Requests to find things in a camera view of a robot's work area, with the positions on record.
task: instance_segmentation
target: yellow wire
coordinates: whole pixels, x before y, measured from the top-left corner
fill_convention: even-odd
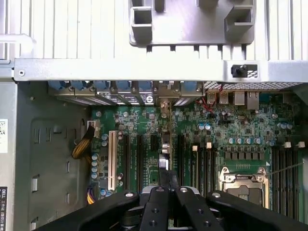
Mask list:
[[[90,195],[88,194],[87,196],[88,202],[90,202],[90,205],[94,203],[94,201],[92,200],[92,198],[90,197]]]

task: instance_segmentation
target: ram slot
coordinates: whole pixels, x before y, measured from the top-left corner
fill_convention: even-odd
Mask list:
[[[143,156],[144,145],[143,136],[137,135],[137,192],[141,193],[143,188]]]
[[[292,165],[292,151],[286,150],[285,151],[285,162],[286,166],[291,166]],[[286,215],[290,218],[293,217],[293,207],[294,207],[294,202],[293,202],[293,187],[292,187],[292,169],[289,168],[285,171],[285,183],[286,183]]]
[[[200,146],[198,146],[198,151],[196,153],[196,185],[197,185],[197,190],[201,192],[202,190],[202,181],[201,181],[201,176],[202,176],[202,153]]]
[[[184,185],[184,147],[185,147],[185,138],[184,135],[178,135],[178,176],[180,185]]]
[[[193,172],[193,159],[194,159],[194,152],[191,150],[191,155],[189,159],[189,179],[190,179],[190,186],[194,187],[194,172]]]
[[[126,190],[130,189],[130,140],[129,135],[123,136],[123,159],[124,164],[124,187]]]
[[[292,164],[298,164],[298,153],[297,151],[293,151],[292,153]],[[298,167],[292,168],[292,176],[293,176],[293,218],[295,220],[299,220],[298,214],[298,193],[299,193],[299,185],[298,185]]]
[[[203,148],[203,196],[206,197],[207,193],[209,192],[209,188],[208,188],[208,178],[209,178],[209,168],[208,168],[208,164],[209,164],[209,159],[208,159],[208,151],[205,150],[205,148]]]
[[[116,131],[109,131],[108,190],[116,189],[116,158],[117,158]]]
[[[285,166],[285,151],[279,150],[279,169],[284,169]],[[280,204],[281,204],[281,214],[286,215],[286,198],[285,198],[285,190],[286,190],[286,184],[285,184],[285,171],[279,172],[280,175]]]
[[[208,150],[208,156],[210,161],[210,191],[213,191],[216,189],[216,181],[215,181],[215,151]]]
[[[272,148],[272,172],[275,172],[278,170],[278,149]],[[279,213],[280,207],[279,207],[279,195],[280,195],[280,189],[279,189],[279,175],[273,174],[272,175],[272,191],[273,191],[273,211]]]

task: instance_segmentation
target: green circuit board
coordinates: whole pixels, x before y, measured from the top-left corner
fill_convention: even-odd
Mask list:
[[[101,123],[101,136],[111,130],[122,131],[129,136],[130,161],[125,162],[125,144],[123,138],[118,140],[117,146],[117,174],[125,174],[125,167],[129,168],[130,190],[138,191],[137,176],[137,139],[142,135],[143,163],[141,186],[158,184],[158,155],[161,152],[161,134],[165,130],[171,132],[170,168],[178,170],[179,135],[184,137],[183,157],[183,185],[196,185],[196,156],[192,154],[192,146],[206,149],[211,143],[215,159],[210,165],[215,174],[209,184],[218,188],[218,175],[223,167],[230,172],[256,173],[259,167],[264,167],[270,173],[272,168],[272,147],[282,146],[280,142],[291,139],[293,143],[300,141],[296,132],[295,116],[300,111],[300,100],[295,97],[293,104],[283,104],[282,94],[260,94],[259,110],[247,110],[245,105],[217,104],[213,112],[204,111],[197,103],[187,107],[172,107],[171,114],[162,118],[160,108],[152,106],[103,106],[92,110],[92,119]],[[151,151],[151,136],[158,140],[158,148]],[[91,179],[99,182],[106,179],[108,174],[108,146],[102,147],[102,139],[94,138],[92,153],[100,154],[98,164],[98,178]],[[201,182],[204,182],[204,167],[200,170]],[[272,195],[271,177],[269,194]],[[116,192],[124,190],[122,180],[117,181]],[[205,194],[205,186],[199,188]]]

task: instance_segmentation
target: metal panel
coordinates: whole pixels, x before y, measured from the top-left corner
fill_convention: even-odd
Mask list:
[[[9,181],[6,184],[14,190],[9,198],[13,205],[9,208],[14,208],[14,213],[8,212],[10,223],[14,216],[14,230],[29,230],[31,223],[39,227],[84,206],[87,164],[72,159],[71,151],[75,136],[81,137],[81,120],[87,119],[87,111],[47,95],[44,82],[20,83],[18,89],[14,83],[7,86],[0,94],[5,93],[1,99],[9,105],[2,103],[0,112],[12,113],[7,115],[12,147],[10,159],[4,162],[10,174],[0,179]],[[17,109],[7,110],[13,105]]]
[[[307,8],[306,0],[257,0],[255,40],[242,47],[243,56],[307,60]],[[130,48],[128,0],[1,0],[0,12],[0,32],[32,36],[38,43],[37,58],[104,59],[146,53],[144,48]],[[19,57],[15,47],[0,45],[0,58]],[[224,45],[217,53],[225,60],[235,59],[228,55],[232,50]]]

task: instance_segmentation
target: blue capacitor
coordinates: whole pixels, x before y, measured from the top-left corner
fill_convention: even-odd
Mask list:
[[[106,193],[106,197],[111,196],[111,195],[112,195],[112,191],[108,190],[107,193]]]
[[[229,138],[229,144],[234,144],[234,139],[233,138]]]
[[[106,196],[107,191],[105,189],[101,189],[101,196]]]

